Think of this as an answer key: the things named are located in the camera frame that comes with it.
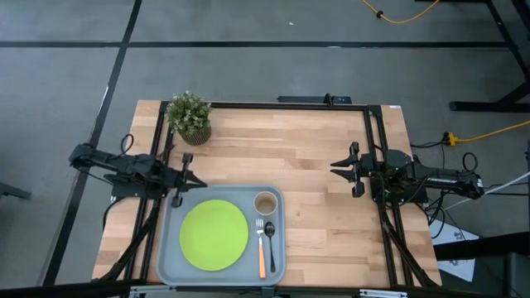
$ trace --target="white cable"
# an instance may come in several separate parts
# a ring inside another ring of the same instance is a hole
[[[518,177],[518,178],[516,178],[516,179],[514,179],[514,180],[509,181],[509,182],[508,182],[507,184],[505,184],[505,185],[501,185],[501,186],[496,187],[496,188],[494,188],[494,189],[492,189],[492,190],[488,190],[488,191],[486,191],[484,194],[485,194],[485,195],[489,195],[489,194],[491,194],[491,193],[494,193],[495,191],[497,191],[497,190],[501,190],[501,189],[503,189],[504,187],[509,186],[509,185],[512,185],[513,183],[515,183],[515,182],[517,182],[517,181],[519,181],[519,180],[521,180],[521,179],[524,179],[524,178],[526,178],[526,177],[528,177],[528,176],[530,176],[530,171],[529,171],[528,173],[524,174],[524,175],[521,175],[520,177]],[[464,200],[462,200],[462,201],[460,201],[460,202],[458,202],[458,203],[454,203],[453,205],[451,205],[451,206],[449,206],[449,207],[446,207],[446,210],[449,210],[449,209],[451,209],[451,208],[453,208],[453,207],[458,206],[459,204],[463,204],[463,203],[465,203],[465,202],[469,202],[469,201],[471,201],[471,199],[464,199]]]

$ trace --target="small cup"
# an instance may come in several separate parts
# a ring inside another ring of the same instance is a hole
[[[260,192],[254,198],[254,208],[263,216],[273,214],[277,207],[278,198],[273,193],[268,191]]]

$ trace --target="potted plant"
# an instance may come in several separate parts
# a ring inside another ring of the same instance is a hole
[[[212,129],[210,115],[212,108],[203,98],[186,91],[174,94],[166,109],[166,118],[173,132],[178,132],[184,142],[199,146],[210,138]]]

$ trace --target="green leaves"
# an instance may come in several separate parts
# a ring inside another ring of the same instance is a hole
[[[210,126],[211,110],[210,103],[186,90],[183,94],[173,94],[166,119],[173,131],[191,134]]]

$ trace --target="yellow cable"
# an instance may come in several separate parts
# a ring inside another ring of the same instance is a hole
[[[530,121],[526,121],[526,122],[523,122],[523,123],[519,123],[519,124],[513,125],[513,126],[511,126],[511,127],[506,127],[506,128],[503,128],[503,129],[499,129],[499,130],[497,130],[497,131],[494,131],[494,132],[486,133],[486,134],[484,134],[484,135],[477,136],[477,137],[472,137],[472,138],[469,138],[469,139],[459,139],[458,137],[455,137],[455,142],[472,142],[472,141],[479,140],[479,139],[481,139],[481,138],[491,137],[491,136],[493,136],[494,134],[501,133],[501,132],[506,132],[506,131],[508,131],[508,130],[510,130],[510,129],[518,128],[518,127],[521,127],[521,126],[524,126],[524,125],[527,125],[527,124],[530,124]]]
[[[423,16],[426,12],[428,12],[431,8],[433,8],[436,4],[438,4],[440,0],[436,0],[433,4],[431,4],[429,7],[425,8],[425,10],[423,12],[420,12],[418,13],[416,16],[414,17],[411,17],[407,20],[403,20],[403,21],[394,21],[394,20],[391,20],[387,17],[385,17],[383,14],[381,14],[381,18],[387,22],[391,22],[392,24],[405,24],[405,23],[408,23],[408,22],[412,22],[414,20],[416,20],[417,18]],[[373,12],[375,12],[376,14],[379,12],[377,9],[375,9],[368,1],[366,0],[363,0],[364,4],[368,5],[368,7],[370,7],[370,9],[372,9]]]

